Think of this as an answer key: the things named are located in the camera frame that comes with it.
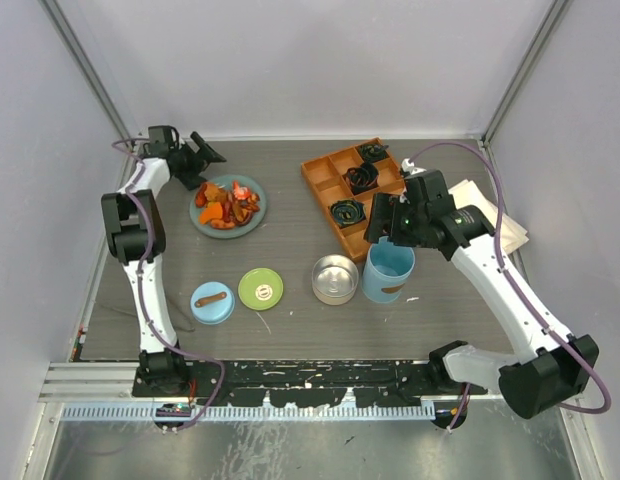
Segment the blue cylindrical lunch container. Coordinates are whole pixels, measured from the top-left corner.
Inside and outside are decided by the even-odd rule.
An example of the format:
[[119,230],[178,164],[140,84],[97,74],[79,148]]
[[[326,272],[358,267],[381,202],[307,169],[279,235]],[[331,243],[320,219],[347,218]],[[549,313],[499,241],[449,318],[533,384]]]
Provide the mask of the blue cylindrical lunch container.
[[387,236],[368,250],[363,268],[362,290],[379,304],[396,301],[416,263],[412,248],[395,245]]

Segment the pile of food pieces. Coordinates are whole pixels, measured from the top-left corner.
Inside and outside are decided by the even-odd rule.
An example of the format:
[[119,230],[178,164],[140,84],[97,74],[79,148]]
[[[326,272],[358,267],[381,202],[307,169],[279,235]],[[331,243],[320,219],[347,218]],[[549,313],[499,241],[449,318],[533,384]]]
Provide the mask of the pile of food pieces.
[[214,230],[229,231],[247,226],[261,211],[261,197],[234,180],[229,187],[203,183],[195,197],[197,223]]

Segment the grey-blue plate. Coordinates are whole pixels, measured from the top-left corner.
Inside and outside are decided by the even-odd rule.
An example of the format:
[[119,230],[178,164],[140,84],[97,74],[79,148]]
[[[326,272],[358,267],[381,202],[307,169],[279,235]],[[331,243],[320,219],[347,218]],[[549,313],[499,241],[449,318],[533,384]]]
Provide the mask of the grey-blue plate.
[[207,182],[211,182],[219,186],[229,187],[234,180],[238,181],[242,185],[248,186],[250,189],[255,190],[259,194],[259,196],[261,197],[261,201],[260,201],[261,211],[256,214],[256,217],[247,226],[239,227],[235,230],[229,230],[229,231],[214,230],[211,227],[202,226],[197,223],[196,217],[198,216],[198,212],[196,211],[195,206],[194,206],[194,197],[197,193],[196,192],[190,201],[189,215],[195,228],[199,230],[201,233],[203,233],[204,235],[211,237],[211,238],[215,238],[215,239],[238,238],[254,230],[259,225],[259,223],[264,219],[265,213],[267,210],[267,199],[265,195],[265,190],[254,179],[247,177],[245,175],[226,174],[226,175],[213,178]]

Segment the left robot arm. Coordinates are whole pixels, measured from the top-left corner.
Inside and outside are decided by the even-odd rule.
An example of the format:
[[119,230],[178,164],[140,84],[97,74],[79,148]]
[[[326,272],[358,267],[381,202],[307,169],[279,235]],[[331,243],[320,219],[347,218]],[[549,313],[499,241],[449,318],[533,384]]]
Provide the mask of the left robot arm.
[[192,191],[203,183],[202,172],[225,158],[196,132],[189,145],[176,128],[151,126],[146,138],[118,140],[112,147],[135,163],[131,177],[113,193],[101,197],[105,238],[110,254],[129,281],[139,324],[139,366],[136,381],[178,396],[194,385],[189,360],[218,368],[213,386],[225,376],[222,362],[183,351],[173,327],[163,285],[166,236],[156,197],[172,179]]

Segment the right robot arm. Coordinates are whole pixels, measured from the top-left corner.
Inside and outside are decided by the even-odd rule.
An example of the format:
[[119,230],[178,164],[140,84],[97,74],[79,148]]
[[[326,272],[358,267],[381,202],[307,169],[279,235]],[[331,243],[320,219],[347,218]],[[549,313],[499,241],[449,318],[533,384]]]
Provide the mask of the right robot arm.
[[582,393],[593,379],[599,347],[575,336],[534,294],[502,249],[483,212],[438,199],[433,211],[387,193],[374,195],[365,239],[438,250],[472,283],[512,346],[510,355],[456,341],[430,354],[428,379],[449,394],[462,383],[498,391],[520,417],[530,419]]

